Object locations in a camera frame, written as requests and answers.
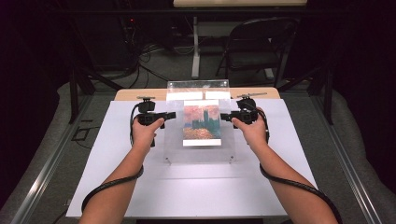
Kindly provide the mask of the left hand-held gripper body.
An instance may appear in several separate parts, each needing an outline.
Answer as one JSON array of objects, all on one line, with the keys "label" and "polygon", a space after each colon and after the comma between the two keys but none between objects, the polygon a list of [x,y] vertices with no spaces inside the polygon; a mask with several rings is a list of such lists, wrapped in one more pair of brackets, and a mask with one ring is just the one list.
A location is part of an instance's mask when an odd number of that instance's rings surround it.
[{"label": "left hand-held gripper body", "polygon": [[158,119],[157,114],[154,113],[155,105],[153,97],[142,97],[142,102],[137,105],[139,111],[137,119],[141,125],[149,126]]}]

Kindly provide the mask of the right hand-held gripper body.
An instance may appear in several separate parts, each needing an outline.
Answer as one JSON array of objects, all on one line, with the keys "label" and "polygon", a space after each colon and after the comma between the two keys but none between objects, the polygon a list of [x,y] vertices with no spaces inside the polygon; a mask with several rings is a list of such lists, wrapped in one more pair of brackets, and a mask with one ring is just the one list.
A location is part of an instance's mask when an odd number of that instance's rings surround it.
[{"label": "right hand-held gripper body", "polygon": [[252,99],[252,96],[254,96],[254,93],[239,95],[237,118],[248,125],[255,122],[258,117],[261,117],[264,123],[267,123],[265,113],[257,109],[256,102]]}]

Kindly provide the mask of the clear acrylic photo frame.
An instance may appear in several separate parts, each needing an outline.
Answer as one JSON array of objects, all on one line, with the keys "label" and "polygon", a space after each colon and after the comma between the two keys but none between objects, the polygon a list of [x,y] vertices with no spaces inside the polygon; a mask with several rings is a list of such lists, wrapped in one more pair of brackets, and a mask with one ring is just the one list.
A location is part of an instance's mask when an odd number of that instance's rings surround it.
[{"label": "clear acrylic photo frame", "polygon": [[[218,100],[221,145],[213,147],[184,147],[183,107],[185,101]],[[233,125],[220,119],[221,113],[231,111],[229,81],[191,80],[170,81],[167,85],[166,110],[177,117],[165,122],[164,155],[169,163],[223,163],[235,160]]]}]

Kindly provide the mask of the painting print card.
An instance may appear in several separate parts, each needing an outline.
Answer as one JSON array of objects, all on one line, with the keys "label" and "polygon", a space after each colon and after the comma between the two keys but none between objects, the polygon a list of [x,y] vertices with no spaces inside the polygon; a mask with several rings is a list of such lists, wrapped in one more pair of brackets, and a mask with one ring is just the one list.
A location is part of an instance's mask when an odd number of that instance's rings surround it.
[{"label": "painting print card", "polygon": [[184,147],[221,145],[218,100],[185,101],[183,107]]}]

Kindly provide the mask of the person's right hand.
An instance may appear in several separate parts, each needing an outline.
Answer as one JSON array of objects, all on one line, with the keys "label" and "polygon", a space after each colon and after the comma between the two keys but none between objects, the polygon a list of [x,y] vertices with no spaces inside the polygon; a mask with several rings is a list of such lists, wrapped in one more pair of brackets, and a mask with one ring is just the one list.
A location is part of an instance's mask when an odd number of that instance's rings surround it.
[{"label": "person's right hand", "polygon": [[258,117],[258,119],[250,125],[237,118],[233,118],[232,124],[235,124],[238,129],[242,131],[247,144],[253,151],[268,147],[266,140],[266,125],[261,117]]}]

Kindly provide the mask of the person's left hand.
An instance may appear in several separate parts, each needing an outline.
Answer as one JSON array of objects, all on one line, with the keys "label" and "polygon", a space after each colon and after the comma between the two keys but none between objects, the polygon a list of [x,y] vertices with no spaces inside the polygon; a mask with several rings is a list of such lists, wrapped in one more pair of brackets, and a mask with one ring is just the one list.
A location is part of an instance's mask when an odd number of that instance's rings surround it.
[{"label": "person's left hand", "polygon": [[151,143],[156,136],[156,131],[164,124],[164,119],[157,119],[149,126],[142,125],[138,119],[134,119],[133,123],[133,146],[132,149],[135,151],[146,151],[148,152],[151,147]]}]

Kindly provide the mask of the wooden table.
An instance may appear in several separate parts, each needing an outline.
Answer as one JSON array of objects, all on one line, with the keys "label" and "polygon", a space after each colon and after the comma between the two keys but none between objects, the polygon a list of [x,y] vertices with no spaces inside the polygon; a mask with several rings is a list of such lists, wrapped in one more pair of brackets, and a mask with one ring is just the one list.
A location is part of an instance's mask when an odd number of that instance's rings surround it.
[{"label": "wooden table", "polygon": [[[115,101],[136,101],[138,96],[152,96],[157,100],[166,99],[167,89],[123,89],[116,93]],[[279,99],[280,95],[273,87],[230,88],[233,98],[242,94],[251,94],[252,98]]]}]

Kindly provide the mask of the black folding chair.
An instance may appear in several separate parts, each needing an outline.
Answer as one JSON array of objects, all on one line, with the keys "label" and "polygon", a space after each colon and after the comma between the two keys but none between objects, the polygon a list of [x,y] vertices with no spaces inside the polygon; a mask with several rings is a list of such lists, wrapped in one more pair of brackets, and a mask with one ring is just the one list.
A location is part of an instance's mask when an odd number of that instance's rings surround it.
[{"label": "black folding chair", "polygon": [[294,18],[274,17],[244,21],[235,26],[224,45],[216,72],[229,72],[275,68],[274,86],[279,81],[281,64],[287,45],[298,28]]}]

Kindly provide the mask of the black metal stand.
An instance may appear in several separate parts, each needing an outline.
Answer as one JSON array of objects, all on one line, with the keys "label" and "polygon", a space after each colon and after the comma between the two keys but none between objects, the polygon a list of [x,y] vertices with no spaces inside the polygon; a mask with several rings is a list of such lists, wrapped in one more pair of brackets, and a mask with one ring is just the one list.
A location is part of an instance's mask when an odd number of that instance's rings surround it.
[{"label": "black metal stand", "polygon": [[290,82],[277,88],[279,92],[287,91],[294,86],[301,83],[303,80],[311,78],[306,91],[310,96],[318,96],[321,91],[324,91],[323,96],[323,115],[330,125],[332,122],[332,68],[328,63],[323,63],[316,66],[309,72],[293,79]]},{"label": "black metal stand", "polygon": [[91,78],[97,79],[115,91],[122,89],[122,86],[116,84],[110,79],[99,75],[93,70],[84,66],[75,66],[69,73],[69,90],[71,103],[71,117],[69,123],[73,123],[79,114],[78,90],[82,90],[84,94],[93,95],[96,88],[91,82]]}]

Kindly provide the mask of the white board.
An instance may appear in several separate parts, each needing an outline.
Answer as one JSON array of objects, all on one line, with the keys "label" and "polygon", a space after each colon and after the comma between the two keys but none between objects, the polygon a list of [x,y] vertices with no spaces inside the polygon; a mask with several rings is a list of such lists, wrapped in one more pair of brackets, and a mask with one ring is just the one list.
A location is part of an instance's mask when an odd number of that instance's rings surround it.
[{"label": "white board", "polygon": [[[131,148],[130,114],[134,101],[113,101],[93,144],[68,217],[80,217],[82,201],[118,166]],[[232,146],[235,161],[189,164],[165,161],[164,137],[157,132],[154,147],[144,162],[125,216],[132,218],[242,218],[284,216],[269,181],[261,174],[259,161],[240,131]]]}]

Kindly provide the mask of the dark equipment cabinet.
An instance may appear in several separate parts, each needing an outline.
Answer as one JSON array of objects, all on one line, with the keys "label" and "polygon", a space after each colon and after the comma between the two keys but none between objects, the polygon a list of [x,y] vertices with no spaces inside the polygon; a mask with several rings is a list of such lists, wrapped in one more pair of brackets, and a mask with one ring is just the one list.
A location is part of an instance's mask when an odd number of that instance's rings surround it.
[{"label": "dark equipment cabinet", "polygon": [[96,70],[126,70],[135,67],[136,57],[128,47],[119,18],[90,15],[75,17],[75,22]]}]

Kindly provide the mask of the black horizontal metal bar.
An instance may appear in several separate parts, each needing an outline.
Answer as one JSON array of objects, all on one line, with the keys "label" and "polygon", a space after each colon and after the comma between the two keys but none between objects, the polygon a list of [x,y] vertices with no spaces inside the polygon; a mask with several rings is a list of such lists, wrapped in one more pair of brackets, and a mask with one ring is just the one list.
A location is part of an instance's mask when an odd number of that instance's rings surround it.
[{"label": "black horizontal metal bar", "polygon": [[50,13],[62,15],[135,15],[135,16],[206,16],[206,15],[345,15],[346,9],[304,9],[304,8],[173,8],[173,9],[128,9],[128,10],[53,10]]}]

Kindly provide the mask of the dark curtain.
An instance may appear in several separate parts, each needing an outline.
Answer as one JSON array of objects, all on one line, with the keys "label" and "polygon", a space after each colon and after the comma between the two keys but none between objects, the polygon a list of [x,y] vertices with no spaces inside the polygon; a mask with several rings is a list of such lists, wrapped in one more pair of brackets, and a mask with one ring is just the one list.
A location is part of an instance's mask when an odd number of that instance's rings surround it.
[{"label": "dark curtain", "polygon": [[366,0],[335,71],[366,159],[396,194],[396,0]]},{"label": "dark curtain", "polygon": [[67,81],[36,0],[0,0],[0,208],[37,151]]}]

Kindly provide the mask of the aluminium floor rail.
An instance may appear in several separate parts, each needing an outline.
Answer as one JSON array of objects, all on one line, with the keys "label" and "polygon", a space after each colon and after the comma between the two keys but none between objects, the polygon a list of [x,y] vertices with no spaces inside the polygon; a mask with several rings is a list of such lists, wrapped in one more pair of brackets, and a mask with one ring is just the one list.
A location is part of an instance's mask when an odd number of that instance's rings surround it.
[{"label": "aluminium floor rail", "polygon": [[31,215],[33,214],[36,206],[38,205],[43,193],[45,192],[53,174],[60,163],[66,144],[71,140],[72,135],[78,128],[78,123],[87,108],[89,107],[93,96],[82,96],[78,106],[80,107],[79,113],[74,122],[66,122],[62,135],[56,144],[52,147],[50,154],[46,158],[40,172],[37,174],[35,181],[30,186],[29,190],[24,194],[20,206],[16,210],[15,215],[9,224],[27,224]]},{"label": "aluminium floor rail", "polygon": [[367,224],[383,224],[379,214],[377,213],[375,206],[369,197],[369,193],[363,186],[358,173],[349,158],[347,151],[337,133],[335,128],[326,119],[323,112],[323,103],[317,96],[312,96],[311,101],[317,113],[324,124],[333,144],[335,145],[335,154],[340,162],[340,166],[346,176],[348,185],[350,186],[353,195],[366,219]]}]

